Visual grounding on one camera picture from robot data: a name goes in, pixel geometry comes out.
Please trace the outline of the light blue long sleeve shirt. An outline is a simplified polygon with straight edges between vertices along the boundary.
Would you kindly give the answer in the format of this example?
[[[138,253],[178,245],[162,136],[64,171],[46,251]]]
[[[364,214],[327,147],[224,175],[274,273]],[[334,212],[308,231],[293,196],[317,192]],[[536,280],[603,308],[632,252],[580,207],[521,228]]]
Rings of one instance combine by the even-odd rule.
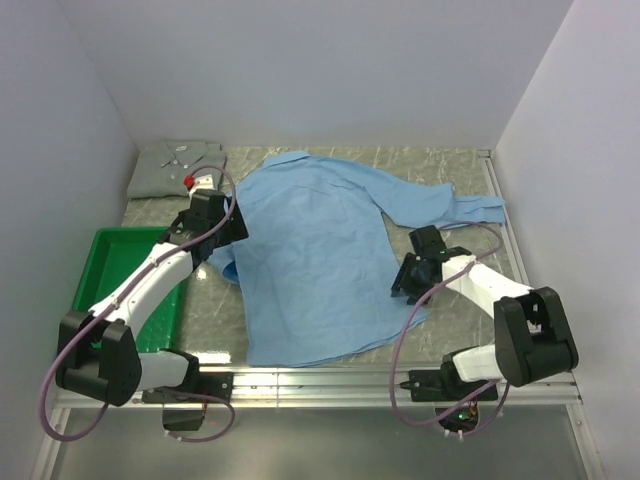
[[[254,367],[331,362],[424,322],[391,294],[399,264],[387,221],[417,229],[505,219],[498,196],[460,196],[449,184],[304,151],[269,158],[236,192],[248,235],[210,263],[241,290]]]

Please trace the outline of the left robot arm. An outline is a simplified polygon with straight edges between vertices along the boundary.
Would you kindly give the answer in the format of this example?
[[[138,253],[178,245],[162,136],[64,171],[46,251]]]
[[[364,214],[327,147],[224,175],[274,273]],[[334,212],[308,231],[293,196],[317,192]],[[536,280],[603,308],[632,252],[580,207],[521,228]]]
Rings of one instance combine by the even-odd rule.
[[[217,248],[248,236],[240,209],[222,192],[199,188],[140,266],[88,311],[60,322],[56,385],[108,405],[122,406],[136,392],[164,389],[179,402],[201,390],[198,359],[163,348],[141,353],[136,340],[167,295]]]

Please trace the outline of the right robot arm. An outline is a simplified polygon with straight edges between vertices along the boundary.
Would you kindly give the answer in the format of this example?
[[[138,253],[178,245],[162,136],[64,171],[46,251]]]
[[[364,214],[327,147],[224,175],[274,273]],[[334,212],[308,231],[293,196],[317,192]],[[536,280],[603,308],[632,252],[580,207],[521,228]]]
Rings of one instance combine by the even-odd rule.
[[[391,287],[413,314],[442,289],[454,291],[488,314],[494,341],[445,355],[436,370],[412,370],[400,388],[414,402],[493,401],[497,385],[522,387],[570,372],[578,350],[559,294],[550,287],[517,283],[463,247],[449,247],[440,230],[425,226],[409,235]]]

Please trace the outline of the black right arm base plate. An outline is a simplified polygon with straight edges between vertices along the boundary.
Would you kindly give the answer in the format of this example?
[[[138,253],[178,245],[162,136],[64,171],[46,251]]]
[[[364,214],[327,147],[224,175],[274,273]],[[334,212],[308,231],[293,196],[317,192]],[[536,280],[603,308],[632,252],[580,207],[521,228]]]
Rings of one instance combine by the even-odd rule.
[[[459,402],[486,384],[489,385],[486,390],[438,422],[445,435],[456,434],[459,439],[462,439],[481,431],[502,415],[508,391],[505,391],[501,398],[498,398],[496,384],[492,384],[488,380],[465,383],[458,378],[455,370],[446,373],[443,368],[440,370],[410,370],[408,379],[401,381],[399,388],[407,390],[414,403],[438,403]],[[490,416],[482,421],[479,402],[494,400],[499,401],[498,405]]]

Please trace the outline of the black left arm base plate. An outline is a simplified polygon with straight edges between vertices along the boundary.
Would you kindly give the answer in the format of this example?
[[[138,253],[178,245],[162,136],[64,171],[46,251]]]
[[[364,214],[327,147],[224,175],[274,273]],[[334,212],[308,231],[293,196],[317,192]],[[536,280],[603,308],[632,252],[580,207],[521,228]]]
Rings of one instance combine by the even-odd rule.
[[[215,397],[229,403],[233,391],[234,374],[230,372],[200,373],[193,386],[164,387],[142,393],[145,405],[162,407],[162,424],[169,432],[197,432],[204,425]]]

